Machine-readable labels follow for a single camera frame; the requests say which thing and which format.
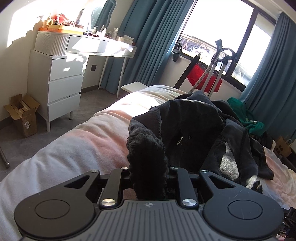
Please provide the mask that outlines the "red cloth bag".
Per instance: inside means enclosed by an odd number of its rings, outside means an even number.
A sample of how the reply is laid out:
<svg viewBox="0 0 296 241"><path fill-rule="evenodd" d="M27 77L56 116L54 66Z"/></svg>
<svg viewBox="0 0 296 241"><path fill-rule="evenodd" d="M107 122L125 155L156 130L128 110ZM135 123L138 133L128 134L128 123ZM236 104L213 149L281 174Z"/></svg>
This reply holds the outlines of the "red cloth bag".
<svg viewBox="0 0 296 241"><path fill-rule="evenodd" d="M209 78L210 72L204 75L204 72L206 71L206 69L207 67L205 64L201 64L201 63L196 64L188 74L187 78L191 83L191 85L194 86L199 81L199 79L202 76L204 76L202 80L199 82L199 84L196 85L195 89L203 90L203 92L209 93L212 87L214 86L214 83L218 76L218 72L214 70L211 77Z"/></svg>

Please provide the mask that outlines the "orange box on dresser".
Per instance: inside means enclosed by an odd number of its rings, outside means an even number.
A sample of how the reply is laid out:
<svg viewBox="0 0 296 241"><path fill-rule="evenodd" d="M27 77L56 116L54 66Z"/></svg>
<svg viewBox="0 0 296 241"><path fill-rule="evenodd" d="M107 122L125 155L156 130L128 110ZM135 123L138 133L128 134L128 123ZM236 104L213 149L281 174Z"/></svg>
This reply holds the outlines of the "orange box on dresser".
<svg viewBox="0 0 296 241"><path fill-rule="evenodd" d="M44 32L55 32L63 34L74 34L74 35L83 35L84 30L82 28L65 26L65 25L47 25L44 28L39 28L40 31Z"/></svg>

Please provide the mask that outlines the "teal curtain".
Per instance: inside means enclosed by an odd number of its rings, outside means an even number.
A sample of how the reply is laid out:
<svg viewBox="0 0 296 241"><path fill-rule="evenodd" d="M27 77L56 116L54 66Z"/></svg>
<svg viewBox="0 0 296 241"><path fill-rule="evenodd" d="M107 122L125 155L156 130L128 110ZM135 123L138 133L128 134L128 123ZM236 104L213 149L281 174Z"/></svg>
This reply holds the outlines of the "teal curtain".
<svg viewBox="0 0 296 241"><path fill-rule="evenodd" d="M277 137L295 140L295 22L281 13L267 50L240 100Z"/></svg>
<svg viewBox="0 0 296 241"><path fill-rule="evenodd" d="M124 71L122 58L108 60L101 87L115 94L119 84L158 84L193 5L194 1L134 1L118 34L132 37L137 50Z"/></svg>

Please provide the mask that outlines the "brown paper bag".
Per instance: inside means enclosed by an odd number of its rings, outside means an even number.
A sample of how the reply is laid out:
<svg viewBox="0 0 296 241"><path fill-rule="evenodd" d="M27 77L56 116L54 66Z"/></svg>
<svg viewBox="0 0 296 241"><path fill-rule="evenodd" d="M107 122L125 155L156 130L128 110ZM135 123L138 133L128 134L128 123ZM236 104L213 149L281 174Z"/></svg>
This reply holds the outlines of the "brown paper bag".
<svg viewBox="0 0 296 241"><path fill-rule="evenodd" d="M292 151L290 149L290 146L292 144L291 139L288 139L287 141L283 137L279 137L276 140L276 146L274 148L274 152L277 156L282 157L288 157Z"/></svg>

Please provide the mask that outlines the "teal curtain right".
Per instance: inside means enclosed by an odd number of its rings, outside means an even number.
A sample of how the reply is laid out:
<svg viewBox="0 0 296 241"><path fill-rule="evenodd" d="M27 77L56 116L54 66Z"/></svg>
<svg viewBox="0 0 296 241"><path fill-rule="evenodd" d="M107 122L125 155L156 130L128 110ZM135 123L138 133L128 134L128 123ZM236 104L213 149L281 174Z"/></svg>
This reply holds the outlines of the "teal curtain right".
<svg viewBox="0 0 296 241"><path fill-rule="evenodd" d="M295 140L295 22L281 13L267 50L240 100L277 137Z"/></svg>

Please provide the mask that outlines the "chair leg metal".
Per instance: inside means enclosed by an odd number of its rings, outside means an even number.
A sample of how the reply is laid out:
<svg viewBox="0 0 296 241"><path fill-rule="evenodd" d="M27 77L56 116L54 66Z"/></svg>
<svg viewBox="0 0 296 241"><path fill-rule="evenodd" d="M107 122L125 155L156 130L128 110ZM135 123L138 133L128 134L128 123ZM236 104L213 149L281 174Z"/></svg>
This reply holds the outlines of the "chair leg metal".
<svg viewBox="0 0 296 241"><path fill-rule="evenodd" d="M9 161L7 160L7 158L5 157L5 154L4 154L4 152L3 152L3 150L2 150L1 147L0 147L0 154L1 154L1 159L2 159L2 161L3 161L4 165L5 165L5 167L6 167L7 169L10 168L10 163L9 163Z"/></svg>

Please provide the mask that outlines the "open cardboard box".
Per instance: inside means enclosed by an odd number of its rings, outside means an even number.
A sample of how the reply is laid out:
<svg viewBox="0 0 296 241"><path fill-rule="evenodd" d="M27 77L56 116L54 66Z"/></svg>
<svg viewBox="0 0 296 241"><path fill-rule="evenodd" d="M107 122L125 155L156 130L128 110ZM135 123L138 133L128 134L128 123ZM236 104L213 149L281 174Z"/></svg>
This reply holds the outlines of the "open cardboard box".
<svg viewBox="0 0 296 241"><path fill-rule="evenodd" d="M37 133L36 111L40 104L30 95L15 95L10 98L10 104L5 110L13 119L15 126L25 138Z"/></svg>

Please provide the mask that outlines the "white dressing table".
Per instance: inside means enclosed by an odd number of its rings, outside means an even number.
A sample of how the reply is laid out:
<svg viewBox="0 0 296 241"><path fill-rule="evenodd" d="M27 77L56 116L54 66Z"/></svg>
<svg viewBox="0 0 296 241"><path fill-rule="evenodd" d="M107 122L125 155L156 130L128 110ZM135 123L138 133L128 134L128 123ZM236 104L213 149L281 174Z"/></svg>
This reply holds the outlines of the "white dressing table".
<svg viewBox="0 0 296 241"><path fill-rule="evenodd" d="M65 56L67 53L86 53L91 56L123 58L116 96L119 96L128 58L135 56L137 47L106 37L91 37L57 32L38 31L34 50L49 56Z"/></svg>

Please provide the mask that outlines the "teal curtain middle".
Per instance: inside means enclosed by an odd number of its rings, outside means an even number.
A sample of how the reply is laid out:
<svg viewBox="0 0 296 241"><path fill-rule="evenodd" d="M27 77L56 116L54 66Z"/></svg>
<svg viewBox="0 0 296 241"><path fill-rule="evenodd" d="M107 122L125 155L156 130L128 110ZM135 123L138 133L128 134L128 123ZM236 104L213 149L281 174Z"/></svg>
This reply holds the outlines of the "teal curtain middle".
<svg viewBox="0 0 296 241"><path fill-rule="evenodd" d="M194 1L134 1L118 34L132 37L137 50L124 71L122 58L108 60L101 87L115 94L119 84L158 84L193 5Z"/></svg>

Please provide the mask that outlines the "pastel pink bed duvet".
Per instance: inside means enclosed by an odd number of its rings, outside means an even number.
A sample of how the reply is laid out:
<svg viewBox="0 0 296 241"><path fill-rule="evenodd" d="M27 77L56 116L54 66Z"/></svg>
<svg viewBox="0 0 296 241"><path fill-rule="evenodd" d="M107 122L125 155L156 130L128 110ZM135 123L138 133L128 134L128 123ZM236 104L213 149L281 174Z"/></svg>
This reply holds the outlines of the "pastel pink bed duvet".
<svg viewBox="0 0 296 241"><path fill-rule="evenodd" d="M189 173L198 207L137 198L99 207L101 175L128 167L132 118L184 93L152 86L131 93L60 136L1 181L1 240L295 239L295 206L210 171Z"/></svg>

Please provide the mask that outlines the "green garment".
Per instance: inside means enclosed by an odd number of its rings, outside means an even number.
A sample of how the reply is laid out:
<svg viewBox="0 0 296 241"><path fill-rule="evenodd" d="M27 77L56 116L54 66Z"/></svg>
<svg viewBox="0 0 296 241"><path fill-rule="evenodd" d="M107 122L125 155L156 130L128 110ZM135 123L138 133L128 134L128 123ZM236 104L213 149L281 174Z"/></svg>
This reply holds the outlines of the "green garment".
<svg viewBox="0 0 296 241"><path fill-rule="evenodd" d="M249 134L262 136L265 131L264 123L258 121L243 102L234 97L229 98L227 102L238 116L242 125L248 130Z"/></svg>

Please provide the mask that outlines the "white bedside shelf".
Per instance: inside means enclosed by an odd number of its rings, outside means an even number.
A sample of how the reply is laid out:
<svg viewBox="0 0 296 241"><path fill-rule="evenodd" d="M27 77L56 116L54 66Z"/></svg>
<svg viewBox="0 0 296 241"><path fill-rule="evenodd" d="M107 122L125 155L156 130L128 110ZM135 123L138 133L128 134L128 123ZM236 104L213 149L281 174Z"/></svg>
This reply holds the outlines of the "white bedside shelf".
<svg viewBox="0 0 296 241"><path fill-rule="evenodd" d="M133 93L133 92L136 92L136 91L140 91L140 90L143 90L147 88L147 86L143 83L140 83L138 81L136 82L133 82L133 83L130 83L130 84L126 84L126 85L123 85L121 87L122 90L128 92L128 93Z"/></svg>

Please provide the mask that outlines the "white drawer chest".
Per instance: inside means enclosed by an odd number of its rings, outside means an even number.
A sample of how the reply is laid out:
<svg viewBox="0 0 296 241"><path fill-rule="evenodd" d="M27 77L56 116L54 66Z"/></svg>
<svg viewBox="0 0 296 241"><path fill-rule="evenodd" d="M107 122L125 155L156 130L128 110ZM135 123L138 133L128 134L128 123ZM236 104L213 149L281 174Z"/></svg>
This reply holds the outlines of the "white drawer chest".
<svg viewBox="0 0 296 241"><path fill-rule="evenodd" d="M37 112L46 121L47 132L57 118L70 114L73 119L79 108L86 61L80 54L50 56L30 52L27 91L40 104Z"/></svg>

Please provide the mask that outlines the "black clothes rack bar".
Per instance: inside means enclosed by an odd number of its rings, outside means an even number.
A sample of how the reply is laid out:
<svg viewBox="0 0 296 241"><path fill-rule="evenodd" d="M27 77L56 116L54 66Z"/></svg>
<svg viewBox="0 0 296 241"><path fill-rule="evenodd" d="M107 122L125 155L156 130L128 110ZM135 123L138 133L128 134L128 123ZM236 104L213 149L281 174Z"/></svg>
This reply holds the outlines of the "black clothes rack bar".
<svg viewBox="0 0 296 241"><path fill-rule="evenodd" d="M185 69L185 71L182 73L182 75L180 76L180 78L178 79L178 81L176 82L176 84L174 85L174 88L179 89L181 87L181 85L186 80L187 76L190 74L190 72L192 71L192 69L194 68L194 66L199 61L200 56L201 56L201 53L199 53L198 55L196 55L192 59L192 61L190 62L190 64L187 66L187 68Z"/></svg>

